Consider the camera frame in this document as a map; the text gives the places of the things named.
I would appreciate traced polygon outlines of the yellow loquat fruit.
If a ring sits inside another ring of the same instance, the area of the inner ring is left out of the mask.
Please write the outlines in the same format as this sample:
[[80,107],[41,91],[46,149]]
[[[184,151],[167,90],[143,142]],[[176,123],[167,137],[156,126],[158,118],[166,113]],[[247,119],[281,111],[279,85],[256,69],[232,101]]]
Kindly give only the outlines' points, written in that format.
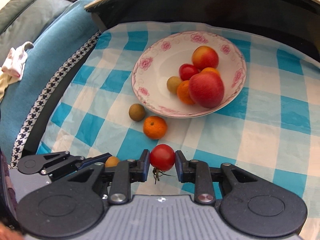
[[117,157],[111,156],[105,161],[105,167],[115,167],[120,160]]

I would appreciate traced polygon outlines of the red tomato with stem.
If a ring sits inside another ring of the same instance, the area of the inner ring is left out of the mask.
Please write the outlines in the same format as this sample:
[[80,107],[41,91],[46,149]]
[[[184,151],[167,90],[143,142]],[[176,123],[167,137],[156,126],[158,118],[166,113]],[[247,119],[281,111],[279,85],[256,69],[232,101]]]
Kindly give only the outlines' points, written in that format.
[[155,184],[161,176],[167,176],[175,164],[175,151],[166,144],[157,145],[150,153],[150,164],[153,166],[153,177]]

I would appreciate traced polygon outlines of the orange mandarin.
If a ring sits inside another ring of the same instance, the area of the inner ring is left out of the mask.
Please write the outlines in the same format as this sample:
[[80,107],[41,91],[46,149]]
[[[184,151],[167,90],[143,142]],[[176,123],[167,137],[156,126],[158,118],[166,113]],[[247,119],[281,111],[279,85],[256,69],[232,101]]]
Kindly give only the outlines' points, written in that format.
[[217,69],[212,67],[204,68],[203,70],[201,70],[201,73],[213,73],[220,77],[220,72]]
[[167,129],[166,121],[159,116],[149,116],[144,120],[143,132],[152,140],[158,140],[164,137]]
[[177,88],[177,96],[181,102],[185,103],[186,105],[194,105],[195,102],[190,97],[189,94],[189,80],[185,80]]

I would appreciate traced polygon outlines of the brown longan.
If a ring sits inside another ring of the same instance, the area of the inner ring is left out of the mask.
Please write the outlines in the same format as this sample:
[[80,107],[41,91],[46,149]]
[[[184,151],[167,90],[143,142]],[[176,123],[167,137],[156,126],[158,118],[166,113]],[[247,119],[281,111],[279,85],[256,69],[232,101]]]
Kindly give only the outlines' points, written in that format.
[[129,117],[133,121],[141,121],[146,115],[145,108],[138,103],[132,104],[129,108]]

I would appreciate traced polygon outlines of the large red apple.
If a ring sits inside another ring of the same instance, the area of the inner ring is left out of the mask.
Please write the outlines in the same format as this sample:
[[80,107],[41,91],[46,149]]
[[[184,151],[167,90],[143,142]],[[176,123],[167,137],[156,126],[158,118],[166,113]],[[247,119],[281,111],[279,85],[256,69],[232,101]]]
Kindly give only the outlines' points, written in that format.
[[224,92],[223,81],[215,73],[199,73],[189,80],[190,97],[202,107],[217,107],[223,100]]

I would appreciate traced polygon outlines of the tan longan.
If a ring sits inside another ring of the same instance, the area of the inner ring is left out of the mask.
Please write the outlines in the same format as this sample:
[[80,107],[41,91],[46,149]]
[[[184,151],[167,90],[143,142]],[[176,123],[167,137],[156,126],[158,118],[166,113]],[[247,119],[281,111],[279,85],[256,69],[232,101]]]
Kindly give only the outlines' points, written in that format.
[[167,89],[170,93],[176,94],[177,88],[182,83],[182,80],[179,76],[172,76],[167,80]]

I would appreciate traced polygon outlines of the red yellow peach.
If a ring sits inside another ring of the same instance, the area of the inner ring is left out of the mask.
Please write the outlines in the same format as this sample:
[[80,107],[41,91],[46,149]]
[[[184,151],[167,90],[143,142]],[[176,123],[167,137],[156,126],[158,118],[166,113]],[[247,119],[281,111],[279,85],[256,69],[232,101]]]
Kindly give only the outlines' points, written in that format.
[[204,68],[217,68],[219,65],[219,56],[217,52],[209,46],[200,46],[191,56],[193,65],[199,70]]

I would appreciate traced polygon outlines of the houndstooth stool edge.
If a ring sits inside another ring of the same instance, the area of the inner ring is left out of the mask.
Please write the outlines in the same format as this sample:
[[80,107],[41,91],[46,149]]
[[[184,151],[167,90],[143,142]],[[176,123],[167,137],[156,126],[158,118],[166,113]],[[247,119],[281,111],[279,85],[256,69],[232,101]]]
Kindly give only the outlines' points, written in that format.
[[14,142],[11,168],[16,168],[22,157],[36,153],[54,109],[80,67],[95,48],[100,35],[101,32],[97,31],[63,63],[46,84],[27,115]]

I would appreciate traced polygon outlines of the blue white checkered cloth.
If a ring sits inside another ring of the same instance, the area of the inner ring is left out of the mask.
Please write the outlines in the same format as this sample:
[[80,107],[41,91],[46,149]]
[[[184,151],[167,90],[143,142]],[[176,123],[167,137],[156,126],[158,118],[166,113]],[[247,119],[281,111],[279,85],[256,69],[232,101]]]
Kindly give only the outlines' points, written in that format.
[[244,88],[223,109],[199,118],[168,119],[161,143],[188,159],[228,162],[274,182],[308,206],[301,231],[319,239],[319,63],[266,38],[193,23],[131,23],[101,35],[52,114],[37,152],[69,151],[121,160],[158,141],[129,118],[137,102],[131,72],[142,52],[174,33],[202,30],[233,42],[247,63]]

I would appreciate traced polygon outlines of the white pink crumpled cloth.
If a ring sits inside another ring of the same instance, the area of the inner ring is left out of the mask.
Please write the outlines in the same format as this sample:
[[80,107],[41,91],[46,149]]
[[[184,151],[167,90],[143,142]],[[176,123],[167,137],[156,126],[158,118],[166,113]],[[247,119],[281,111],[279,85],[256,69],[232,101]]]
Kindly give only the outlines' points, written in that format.
[[1,71],[7,74],[12,81],[21,81],[24,73],[25,62],[28,58],[27,50],[34,47],[32,42],[24,42],[16,49],[11,47],[1,67]]

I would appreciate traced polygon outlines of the teal sofa blanket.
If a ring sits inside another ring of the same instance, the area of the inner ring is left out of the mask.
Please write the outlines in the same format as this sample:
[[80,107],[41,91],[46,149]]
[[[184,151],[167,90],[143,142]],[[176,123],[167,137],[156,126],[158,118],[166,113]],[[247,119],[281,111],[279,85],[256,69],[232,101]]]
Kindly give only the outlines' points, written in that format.
[[1,101],[1,150],[16,167],[36,119],[62,78],[92,47],[98,29],[84,7],[71,4],[35,41],[23,78],[10,85]]

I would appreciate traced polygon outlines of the white plate pink flowers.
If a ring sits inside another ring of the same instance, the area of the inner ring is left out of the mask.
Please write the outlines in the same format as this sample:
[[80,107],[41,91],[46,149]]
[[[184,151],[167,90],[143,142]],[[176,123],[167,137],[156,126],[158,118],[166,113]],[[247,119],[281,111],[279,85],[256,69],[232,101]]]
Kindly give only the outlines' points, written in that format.
[[245,57],[230,40],[206,31],[184,31],[142,53],[131,85],[137,99],[153,113],[193,118],[233,101],[246,76]]

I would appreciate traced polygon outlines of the grey sofa cushion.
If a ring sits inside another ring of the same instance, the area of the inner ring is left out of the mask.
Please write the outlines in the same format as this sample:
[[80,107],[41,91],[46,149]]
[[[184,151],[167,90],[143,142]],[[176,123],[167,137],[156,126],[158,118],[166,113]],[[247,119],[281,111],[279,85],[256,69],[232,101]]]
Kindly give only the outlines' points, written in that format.
[[70,5],[67,0],[10,0],[1,9],[1,63],[11,48],[35,42]]

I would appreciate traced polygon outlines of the dark coffee table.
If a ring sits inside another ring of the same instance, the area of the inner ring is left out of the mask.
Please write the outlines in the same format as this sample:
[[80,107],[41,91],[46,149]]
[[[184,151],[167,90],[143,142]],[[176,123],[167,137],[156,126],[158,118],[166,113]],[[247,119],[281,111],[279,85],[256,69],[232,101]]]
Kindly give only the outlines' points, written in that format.
[[268,37],[319,60],[319,0],[95,0],[102,29],[138,21],[197,22]]

